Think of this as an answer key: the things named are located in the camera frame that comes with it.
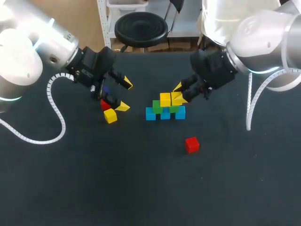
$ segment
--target white cable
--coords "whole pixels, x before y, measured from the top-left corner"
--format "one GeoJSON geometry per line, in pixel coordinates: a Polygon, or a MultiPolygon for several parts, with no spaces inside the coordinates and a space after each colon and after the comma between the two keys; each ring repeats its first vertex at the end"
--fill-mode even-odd
{"type": "MultiPolygon", "coordinates": [[[[256,106],[256,102],[259,99],[259,96],[261,95],[261,93],[263,92],[263,90],[267,87],[267,85],[273,81],[275,78],[277,78],[278,76],[287,73],[286,69],[282,69],[278,72],[273,73],[271,76],[269,76],[262,84],[261,86],[258,88],[258,90],[256,91],[253,100],[251,101],[251,95],[252,95],[252,73],[249,74],[249,88],[248,88],[248,98],[247,98],[247,111],[246,111],[246,129],[248,131],[251,130],[251,123],[252,123],[252,116],[253,116],[253,112],[256,106]]],[[[299,69],[292,69],[289,68],[289,73],[301,73],[301,70],[299,69]]]]}
{"type": "Polygon", "coordinates": [[[65,124],[65,120],[62,116],[62,114],[60,113],[60,111],[58,110],[58,108],[56,107],[52,95],[51,95],[51,87],[52,87],[52,83],[58,79],[58,78],[67,78],[70,79],[71,81],[74,81],[74,77],[73,75],[67,74],[67,73],[60,73],[60,74],[56,74],[55,76],[52,76],[52,78],[49,80],[48,85],[47,85],[47,97],[48,100],[53,108],[53,110],[55,111],[55,113],[57,114],[58,118],[61,121],[62,124],[62,131],[60,133],[59,136],[57,136],[56,138],[52,139],[52,140],[47,140],[47,141],[37,141],[37,140],[31,140],[27,137],[24,137],[22,134],[20,134],[18,131],[16,131],[14,128],[12,128],[8,123],[6,123],[5,121],[3,121],[2,119],[0,119],[0,124],[2,124],[3,126],[5,126],[8,130],[10,130],[13,134],[15,134],[17,137],[19,137],[20,139],[28,142],[28,143],[32,143],[32,144],[36,144],[36,145],[47,145],[47,144],[51,144],[54,143],[58,140],[60,140],[66,131],[66,124],[65,124]]]}

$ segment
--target white bag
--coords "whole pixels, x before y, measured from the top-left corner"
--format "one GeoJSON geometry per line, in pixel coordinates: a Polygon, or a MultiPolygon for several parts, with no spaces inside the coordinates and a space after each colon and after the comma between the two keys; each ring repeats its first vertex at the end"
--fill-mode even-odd
{"type": "Polygon", "coordinates": [[[226,46],[239,22],[261,9],[274,10],[279,0],[203,0],[198,29],[215,43],[226,46]]]}

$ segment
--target red block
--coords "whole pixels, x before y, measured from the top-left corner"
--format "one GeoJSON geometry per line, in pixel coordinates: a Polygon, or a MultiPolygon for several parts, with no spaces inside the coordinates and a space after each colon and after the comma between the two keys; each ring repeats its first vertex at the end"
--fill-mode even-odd
{"type": "Polygon", "coordinates": [[[187,153],[194,153],[199,151],[199,142],[196,137],[188,138],[185,140],[185,148],[187,153]]]}
{"type": "Polygon", "coordinates": [[[103,111],[109,110],[111,108],[111,106],[108,103],[104,102],[102,99],[100,100],[100,106],[102,107],[103,111]]]}

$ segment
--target white container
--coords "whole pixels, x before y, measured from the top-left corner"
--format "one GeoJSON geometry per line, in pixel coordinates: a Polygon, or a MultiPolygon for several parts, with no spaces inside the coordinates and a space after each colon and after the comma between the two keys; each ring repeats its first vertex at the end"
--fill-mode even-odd
{"type": "Polygon", "coordinates": [[[144,0],[107,0],[111,17],[121,17],[132,12],[145,12],[148,4],[148,1],[144,0]]]}

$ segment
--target blue block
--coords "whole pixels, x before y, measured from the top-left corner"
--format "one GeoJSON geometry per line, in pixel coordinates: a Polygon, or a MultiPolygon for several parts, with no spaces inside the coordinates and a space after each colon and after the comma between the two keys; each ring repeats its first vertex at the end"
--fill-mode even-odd
{"type": "Polygon", "coordinates": [[[155,121],[156,120],[156,114],[153,113],[152,107],[146,107],[145,113],[146,113],[147,121],[155,121]]]}
{"type": "Polygon", "coordinates": [[[185,106],[179,106],[179,111],[175,114],[175,119],[185,119],[185,118],[186,118],[185,106]]]}
{"type": "Polygon", "coordinates": [[[105,91],[106,93],[110,93],[109,92],[109,87],[107,87],[107,86],[103,86],[103,91],[105,91]]]}
{"type": "Polygon", "coordinates": [[[160,116],[161,120],[170,119],[169,107],[163,107],[163,113],[160,116]]]}

